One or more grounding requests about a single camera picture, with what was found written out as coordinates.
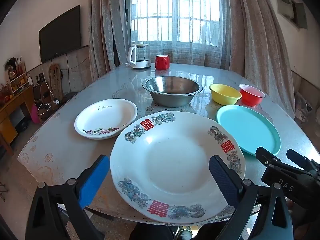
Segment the red plastic bowl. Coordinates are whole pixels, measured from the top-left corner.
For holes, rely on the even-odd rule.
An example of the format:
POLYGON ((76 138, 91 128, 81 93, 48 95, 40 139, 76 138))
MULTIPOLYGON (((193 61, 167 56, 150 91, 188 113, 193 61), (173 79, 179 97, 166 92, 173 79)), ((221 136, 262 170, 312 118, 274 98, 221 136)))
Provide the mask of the red plastic bowl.
POLYGON ((250 85, 240 84, 239 88, 242 103, 250 107, 257 106, 266 96, 262 91, 250 85))

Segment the small white floral plate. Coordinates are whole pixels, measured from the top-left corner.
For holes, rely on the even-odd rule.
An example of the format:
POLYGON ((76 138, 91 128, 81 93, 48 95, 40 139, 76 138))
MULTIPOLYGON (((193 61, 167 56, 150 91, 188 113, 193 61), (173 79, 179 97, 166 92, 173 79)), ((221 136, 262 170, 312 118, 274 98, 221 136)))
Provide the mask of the small white floral plate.
POLYGON ((129 100, 102 100, 91 104, 78 114, 74 129, 87 139, 109 139, 129 126, 137 114, 137 106, 129 100))

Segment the large white double-happiness plate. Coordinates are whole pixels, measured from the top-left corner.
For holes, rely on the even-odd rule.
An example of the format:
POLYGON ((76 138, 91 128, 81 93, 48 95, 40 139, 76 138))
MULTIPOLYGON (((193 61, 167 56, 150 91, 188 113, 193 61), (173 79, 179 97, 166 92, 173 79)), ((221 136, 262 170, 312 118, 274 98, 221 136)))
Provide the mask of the large white double-happiness plate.
POLYGON ((217 122, 194 113, 155 113, 117 137, 111 176, 123 200, 146 217, 166 224, 197 224, 227 207, 209 171, 214 155, 244 178, 244 155, 217 122))

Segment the yellow plastic bowl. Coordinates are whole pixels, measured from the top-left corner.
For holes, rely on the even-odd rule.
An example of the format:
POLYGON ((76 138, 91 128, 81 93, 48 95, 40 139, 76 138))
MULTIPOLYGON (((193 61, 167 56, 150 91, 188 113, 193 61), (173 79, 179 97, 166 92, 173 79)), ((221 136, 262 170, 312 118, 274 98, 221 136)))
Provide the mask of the yellow plastic bowl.
POLYGON ((220 105, 234 105, 242 98, 242 94, 233 87, 223 84, 211 84, 209 86, 212 99, 220 105))

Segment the stainless steel basin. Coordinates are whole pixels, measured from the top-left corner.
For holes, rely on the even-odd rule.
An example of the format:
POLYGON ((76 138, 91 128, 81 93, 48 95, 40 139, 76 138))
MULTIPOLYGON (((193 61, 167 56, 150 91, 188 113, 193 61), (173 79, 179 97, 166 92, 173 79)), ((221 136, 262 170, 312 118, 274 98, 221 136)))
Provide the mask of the stainless steel basin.
POLYGON ((182 107, 191 102, 203 88, 192 79, 179 76, 156 76, 146 79, 142 87, 154 102, 171 108, 182 107))

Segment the turquoise plastic plate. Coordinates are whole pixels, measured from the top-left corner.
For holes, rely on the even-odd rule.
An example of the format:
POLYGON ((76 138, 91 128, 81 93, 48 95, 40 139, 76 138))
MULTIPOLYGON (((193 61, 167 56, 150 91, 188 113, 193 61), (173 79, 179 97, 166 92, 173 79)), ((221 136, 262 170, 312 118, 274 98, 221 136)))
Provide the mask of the turquoise plastic plate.
POLYGON ((228 105, 217 111, 216 120, 246 153, 255 156, 259 147, 273 155, 279 153, 280 135, 274 125, 260 113, 244 106, 228 105))

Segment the pink plastic bin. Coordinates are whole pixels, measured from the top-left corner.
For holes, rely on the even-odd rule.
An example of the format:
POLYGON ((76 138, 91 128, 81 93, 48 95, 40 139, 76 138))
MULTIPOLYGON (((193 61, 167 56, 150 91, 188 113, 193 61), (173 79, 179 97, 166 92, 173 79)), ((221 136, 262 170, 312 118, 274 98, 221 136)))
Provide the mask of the pink plastic bin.
POLYGON ((35 104, 33 104, 32 108, 31 108, 31 119, 33 121, 33 123, 35 124, 40 124, 41 123, 41 120, 40 120, 40 117, 37 113, 37 107, 35 104))

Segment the dark low bench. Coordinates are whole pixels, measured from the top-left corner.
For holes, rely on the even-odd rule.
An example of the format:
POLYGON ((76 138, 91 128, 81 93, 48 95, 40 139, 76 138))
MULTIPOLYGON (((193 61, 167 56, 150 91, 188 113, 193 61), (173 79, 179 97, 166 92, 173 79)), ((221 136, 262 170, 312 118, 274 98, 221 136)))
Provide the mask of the dark low bench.
POLYGON ((49 103, 42 103, 37 109, 37 113, 40 117, 41 122, 49 119, 57 110, 59 110, 66 102, 71 100, 72 97, 76 95, 76 92, 67 93, 62 100, 57 103, 57 101, 51 101, 49 103))

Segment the wooden cabinet with shelf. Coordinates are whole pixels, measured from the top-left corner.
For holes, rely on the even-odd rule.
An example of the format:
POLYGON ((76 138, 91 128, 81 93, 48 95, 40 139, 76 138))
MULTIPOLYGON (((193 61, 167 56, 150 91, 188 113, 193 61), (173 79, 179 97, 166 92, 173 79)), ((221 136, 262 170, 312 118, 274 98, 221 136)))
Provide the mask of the wooden cabinet with shelf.
POLYGON ((12 57, 4 65, 7 82, 1 84, 1 146, 10 155, 14 154, 10 144, 18 132, 10 115, 20 109, 25 117, 31 116, 34 104, 33 85, 29 84, 25 63, 12 57))

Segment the right beige curtain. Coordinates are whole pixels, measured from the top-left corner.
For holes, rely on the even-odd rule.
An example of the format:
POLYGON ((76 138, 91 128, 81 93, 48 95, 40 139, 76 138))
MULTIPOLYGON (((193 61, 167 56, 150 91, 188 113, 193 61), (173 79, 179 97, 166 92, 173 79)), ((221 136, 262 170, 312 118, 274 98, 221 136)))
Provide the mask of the right beige curtain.
POLYGON ((270 0, 229 0, 231 71, 267 94, 291 118, 295 93, 284 36, 270 0))

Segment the beige curtain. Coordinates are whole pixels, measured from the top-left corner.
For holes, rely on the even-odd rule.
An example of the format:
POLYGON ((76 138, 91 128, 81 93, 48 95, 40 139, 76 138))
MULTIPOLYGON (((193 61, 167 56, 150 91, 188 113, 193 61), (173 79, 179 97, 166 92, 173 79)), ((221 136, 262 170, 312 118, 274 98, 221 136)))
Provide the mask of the beige curtain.
POLYGON ((267 94, 291 118, 295 93, 284 36, 270 0, 229 0, 231 71, 267 94))
POLYGON ((93 81, 127 63, 125 0, 88 0, 89 63, 93 81))

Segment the wooden folding chair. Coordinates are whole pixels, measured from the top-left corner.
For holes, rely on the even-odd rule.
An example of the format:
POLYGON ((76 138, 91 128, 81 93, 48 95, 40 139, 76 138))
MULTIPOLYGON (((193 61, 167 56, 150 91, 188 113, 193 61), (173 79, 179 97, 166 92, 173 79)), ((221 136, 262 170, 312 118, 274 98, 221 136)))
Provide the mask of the wooden folding chair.
POLYGON ((49 67, 49 89, 53 94, 53 98, 61 101, 63 99, 62 78, 60 66, 55 63, 49 67))

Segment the white glass electric kettle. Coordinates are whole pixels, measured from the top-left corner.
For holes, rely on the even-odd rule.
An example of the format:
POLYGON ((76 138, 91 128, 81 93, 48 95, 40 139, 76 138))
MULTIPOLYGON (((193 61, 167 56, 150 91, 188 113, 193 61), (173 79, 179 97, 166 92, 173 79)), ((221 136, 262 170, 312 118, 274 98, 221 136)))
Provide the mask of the white glass electric kettle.
POLYGON ((151 53, 149 43, 134 44, 127 54, 127 65, 132 69, 145 69, 151 67, 151 53))

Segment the red ceramic mug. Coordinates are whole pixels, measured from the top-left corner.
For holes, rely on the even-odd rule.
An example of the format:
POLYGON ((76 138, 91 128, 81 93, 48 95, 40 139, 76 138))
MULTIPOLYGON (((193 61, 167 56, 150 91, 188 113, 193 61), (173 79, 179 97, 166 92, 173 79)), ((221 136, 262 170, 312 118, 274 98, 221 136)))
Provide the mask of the red ceramic mug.
POLYGON ((170 68, 170 58, 168 55, 156 55, 155 68, 157 70, 167 70, 170 68))

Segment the left beige curtain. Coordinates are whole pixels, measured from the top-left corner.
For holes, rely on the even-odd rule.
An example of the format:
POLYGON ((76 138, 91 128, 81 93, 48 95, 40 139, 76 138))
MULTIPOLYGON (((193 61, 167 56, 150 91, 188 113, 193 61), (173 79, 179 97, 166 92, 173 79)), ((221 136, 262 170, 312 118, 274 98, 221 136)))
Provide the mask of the left beige curtain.
POLYGON ((93 81, 127 63, 125 0, 88 0, 89 63, 93 81))

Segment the barred window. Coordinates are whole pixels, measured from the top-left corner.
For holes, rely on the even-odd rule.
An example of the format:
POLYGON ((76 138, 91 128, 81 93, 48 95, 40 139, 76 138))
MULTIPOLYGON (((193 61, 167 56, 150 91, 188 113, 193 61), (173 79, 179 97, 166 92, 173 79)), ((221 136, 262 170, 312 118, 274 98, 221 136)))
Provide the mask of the barred window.
POLYGON ((217 47, 220 0, 128 0, 132 42, 182 42, 217 47))

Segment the wall electrical box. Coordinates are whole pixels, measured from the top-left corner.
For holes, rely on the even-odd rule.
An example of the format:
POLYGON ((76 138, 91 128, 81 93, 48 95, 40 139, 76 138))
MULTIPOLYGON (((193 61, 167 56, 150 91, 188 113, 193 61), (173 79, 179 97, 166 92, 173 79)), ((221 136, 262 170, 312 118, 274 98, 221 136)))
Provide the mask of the wall electrical box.
POLYGON ((294 0, 277 0, 278 12, 298 29, 307 29, 308 23, 303 3, 294 0))

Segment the black wall television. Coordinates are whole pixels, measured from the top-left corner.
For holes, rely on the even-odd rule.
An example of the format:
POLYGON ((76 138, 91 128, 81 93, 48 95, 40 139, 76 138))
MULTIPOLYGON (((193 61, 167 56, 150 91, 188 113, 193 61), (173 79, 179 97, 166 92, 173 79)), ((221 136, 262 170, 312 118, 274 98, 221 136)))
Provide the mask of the black wall television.
POLYGON ((41 62, 81 48, 80 5, 66 11, 39 31, 41 62))

